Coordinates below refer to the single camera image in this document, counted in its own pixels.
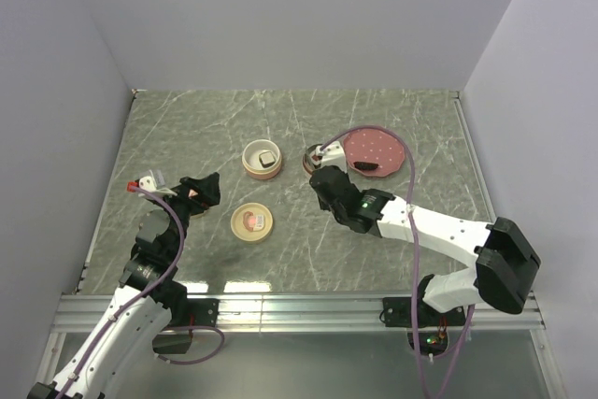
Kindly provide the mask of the brown ridged food piece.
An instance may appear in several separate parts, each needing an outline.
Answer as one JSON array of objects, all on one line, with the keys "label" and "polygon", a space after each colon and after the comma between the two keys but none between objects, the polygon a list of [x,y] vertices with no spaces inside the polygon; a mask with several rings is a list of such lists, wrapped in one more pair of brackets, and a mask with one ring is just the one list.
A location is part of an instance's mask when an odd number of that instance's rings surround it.
[{"label": "brown ridged food piece", "polygon": [[376,171],[379,167],[379,164],[376,163],[369,163],[369,162],[355,162],[353,167],[356,170],[364,171],[364,172],[372,172]]}]

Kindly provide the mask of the cream lid with label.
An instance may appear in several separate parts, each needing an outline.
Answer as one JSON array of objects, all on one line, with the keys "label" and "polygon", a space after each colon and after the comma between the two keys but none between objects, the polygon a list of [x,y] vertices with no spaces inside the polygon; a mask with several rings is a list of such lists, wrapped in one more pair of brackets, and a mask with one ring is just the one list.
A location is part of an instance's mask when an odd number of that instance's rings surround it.
[{"label": "cream lid with label", "polygon": [[271,235],[274,217],[266,206],[260,203],[246,203],[233,212],[230,226],[239,240],[260,243]]}]

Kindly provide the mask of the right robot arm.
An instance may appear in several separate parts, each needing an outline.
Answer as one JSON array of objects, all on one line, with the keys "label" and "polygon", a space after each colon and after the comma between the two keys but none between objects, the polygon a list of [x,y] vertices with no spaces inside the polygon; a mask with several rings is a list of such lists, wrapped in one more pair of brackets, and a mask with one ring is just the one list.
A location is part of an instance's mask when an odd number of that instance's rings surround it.
[{"label": "right robot arm", "polygon": [[466,308],[477,304],[511,315],[524,309],[541,260],[515,222],[457,219],[389,192],[361,191],[336,166],[315,171],[309,184],[320,208],[351,231],[416,243],[463,264],[460,271],[421,278],[414,297],[392,309],[401,326],[462,326]]}]

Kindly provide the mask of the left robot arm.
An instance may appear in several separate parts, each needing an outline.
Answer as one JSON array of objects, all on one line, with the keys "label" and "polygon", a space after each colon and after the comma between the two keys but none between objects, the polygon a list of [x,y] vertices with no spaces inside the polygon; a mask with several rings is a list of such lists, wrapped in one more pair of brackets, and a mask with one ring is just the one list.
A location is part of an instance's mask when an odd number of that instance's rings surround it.
[{"label": "left robot arm", "polygon": [[190,219],[221,201],[219,173],[181,178],[173,188],[148,173],[127,189],[154,208],[139,223],[131,257],[101,319],[50,382],[32,387],[31,398],[111,398],[137,355],[153,349],[160,333],[181,334],[189,345],[194,330],[216,328],[218,300],[193,300],[175,274]]}]

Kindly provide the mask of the pink octagonal plate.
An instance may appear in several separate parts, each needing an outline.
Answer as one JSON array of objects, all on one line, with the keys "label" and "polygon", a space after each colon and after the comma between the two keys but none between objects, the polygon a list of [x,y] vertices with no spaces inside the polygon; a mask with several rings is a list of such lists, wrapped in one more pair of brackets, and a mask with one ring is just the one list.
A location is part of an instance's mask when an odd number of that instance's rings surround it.
[{"label": "pink octagonal plate", "polygon": [[[359,129],[343,140],[347,164],[353,171],[368,178],[386,178],[397,172],[406,159],[404,146],[392,135],[380,130]],[[353,167],[355,162],[379,164],[376,171],[364,172]]]}]

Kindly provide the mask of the steel bowl red band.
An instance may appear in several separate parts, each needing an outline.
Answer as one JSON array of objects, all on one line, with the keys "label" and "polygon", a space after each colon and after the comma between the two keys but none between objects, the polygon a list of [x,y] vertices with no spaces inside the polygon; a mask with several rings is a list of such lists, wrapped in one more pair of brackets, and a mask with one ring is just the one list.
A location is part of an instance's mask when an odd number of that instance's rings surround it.
[{"label": "steel bowl red band", "polygon": [[306,148],[303,155],[302,166],[308,177],[313,175],[313,172],[320,169],[321,156],[318,154],[319,144],[314,144]]}]

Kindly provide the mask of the pink bowl white inside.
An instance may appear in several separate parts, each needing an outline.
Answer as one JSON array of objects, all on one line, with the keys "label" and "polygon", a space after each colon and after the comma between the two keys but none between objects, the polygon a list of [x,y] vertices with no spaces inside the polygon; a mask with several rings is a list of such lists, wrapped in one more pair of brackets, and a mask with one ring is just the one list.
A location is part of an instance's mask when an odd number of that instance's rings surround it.
[{"label": "pink bowl white inside", "polygon": [[[258,155],[269,150],[276,155],[277,161],[268,168],[262,168]],[[248,175],[258,180],[268,180],[275,177],[282,167],[282,153],[278,145],[268,139],[257,139],[248,143],[242,152],[242,164]]]}]

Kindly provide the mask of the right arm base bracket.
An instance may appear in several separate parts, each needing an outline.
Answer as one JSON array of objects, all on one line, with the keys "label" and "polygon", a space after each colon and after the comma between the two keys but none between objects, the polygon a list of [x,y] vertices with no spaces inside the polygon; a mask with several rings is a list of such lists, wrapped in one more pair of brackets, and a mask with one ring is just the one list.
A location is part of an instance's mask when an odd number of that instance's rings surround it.
[{"label": "right arm base bracket", "polygon": [[[419,328],[440,327],[441,325],[463,326],[466,321],[466,312],[461,306],[441,313],[426,305],[422,300],[417,301],[417,315]],[[386,327],[411,328],[411,298],[407,296],[384,297],[380,320]]]}]

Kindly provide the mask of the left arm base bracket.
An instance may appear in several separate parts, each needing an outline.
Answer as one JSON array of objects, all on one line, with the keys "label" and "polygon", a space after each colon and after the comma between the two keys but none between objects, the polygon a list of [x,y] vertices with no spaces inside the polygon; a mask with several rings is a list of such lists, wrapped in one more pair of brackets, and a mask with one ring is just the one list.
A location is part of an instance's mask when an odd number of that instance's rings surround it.
[{"label": "left arm base bracket", "polygon": [[217,328],[220,300],[216,298],[187,299],[181,312],[177,312],[164,331],[152,342],[152,348],[160,359],[165,361],[170,355],[186,354],[198,331],[215,332],[221,342],[216,348],[223,346],[223,333]]}]

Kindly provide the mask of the aluminium front rail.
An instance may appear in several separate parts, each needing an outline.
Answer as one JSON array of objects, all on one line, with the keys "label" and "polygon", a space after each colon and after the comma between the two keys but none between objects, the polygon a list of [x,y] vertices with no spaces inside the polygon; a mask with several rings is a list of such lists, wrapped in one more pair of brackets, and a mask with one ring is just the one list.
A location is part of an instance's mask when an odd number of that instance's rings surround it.
[{"label": "aluminium front rail", "polygon": [[[386,292],[223,294],[217,326],[226,333],[378,332]],[[108,308],[108,295],[65,295],[50,330],[89,333]]]}]

